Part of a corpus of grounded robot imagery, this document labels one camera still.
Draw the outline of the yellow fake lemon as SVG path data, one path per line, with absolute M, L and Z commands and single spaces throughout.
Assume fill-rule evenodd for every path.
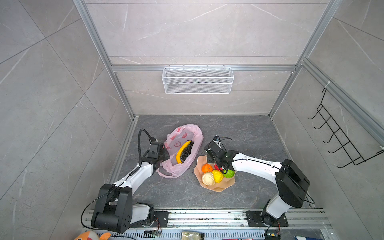
M 220 183 L 224 179 L 224 174 L 220 171 L 213 170 L 212 174 L 216 183 Z

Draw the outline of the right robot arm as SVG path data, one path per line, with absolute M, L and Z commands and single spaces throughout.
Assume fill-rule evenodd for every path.
M 205 151 L 224 173 L 229 170 L 245 172 L 276 185 L 278 193 L 266 203 L 261 213 L 265 225 L 273 225 L 291 208 L 302 208 L 309 197 L 310 181 L 292 160 L 271 162 L 235 150 L 227 151 L 219 140 L 209 142 Z

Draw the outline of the pink plastic bag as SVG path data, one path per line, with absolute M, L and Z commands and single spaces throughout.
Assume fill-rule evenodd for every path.
M 161 163 L 159 176 L 172 179 L 180 177 L 194 162 L 203 143 L 203 133 L 198 125 L 177 127 L 165 141 L 170 158 Z

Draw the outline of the pink scalloped bowl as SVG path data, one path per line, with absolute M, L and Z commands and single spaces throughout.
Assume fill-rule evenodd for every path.
M 236 182 L 235 176 L 226 178 L 219 170 L 215 169 L 215 164 L 209 164 L 207 155 L 198 157 L 194 174 L 203 188 L 214 192 L 222 192 Z

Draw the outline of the beige fake mushroom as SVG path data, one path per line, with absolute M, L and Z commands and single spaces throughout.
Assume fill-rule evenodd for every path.
M 206 186 L 213 186 L 216 184 L 212 172 L 208 172 L 202 175 L 202 182 Z

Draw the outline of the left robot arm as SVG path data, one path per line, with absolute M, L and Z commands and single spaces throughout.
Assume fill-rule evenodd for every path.
M 96 198 L 91 228 L 122 234 L 135 224 L 150 227 L 155 220 L 153 205 L 134 204 L 133 194 L 169 158 L 163 143 L 152 142 L 132 171 L 114 184 L 104 184 Z

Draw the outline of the orange fake fruit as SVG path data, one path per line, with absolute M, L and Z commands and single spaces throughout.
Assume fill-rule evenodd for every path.
M 208 172 L 212 172 L 213 170 L 214 170 L 214 168 L 210 164 L 204 164 L 204 165 L 202 165 L 202 168 L 201 168 L 201 171 L 203 174 L 208 173 Z

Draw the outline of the red fake strawberry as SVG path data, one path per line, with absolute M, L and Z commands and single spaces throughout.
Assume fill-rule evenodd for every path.
M 222 172 L 222 171 L 223 171 L 223 169 L 222 169 L 222 168 L 220 168 L 220 167 L 218 167 L 218 165 L 217 165 L 217 164 L 214 164 L 214 168 L 215 168 L 215 170 L 217 170 L 217 171 L 220 171 L 220 172 Z

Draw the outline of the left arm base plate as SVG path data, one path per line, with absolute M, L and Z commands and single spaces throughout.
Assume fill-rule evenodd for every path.
M 166 228 L 169 221 L 169 212 L 155 211 L 147 220 L 130 225 L 131 228 Z

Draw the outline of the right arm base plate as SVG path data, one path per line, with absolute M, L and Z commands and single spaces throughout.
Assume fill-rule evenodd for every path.
M 288 227 L 288 221 L 285 214 L 278 219 L 273 218 L 264 211 L 246 211 L 246 220 L 249 227 Z

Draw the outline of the green fake fruit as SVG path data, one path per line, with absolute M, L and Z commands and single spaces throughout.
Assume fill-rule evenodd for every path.
M 227 172 L 224 174 L 224 177 L 227 179 L 231 179 L 235 176 L 236 172 L 232 170 L 227 170 Z

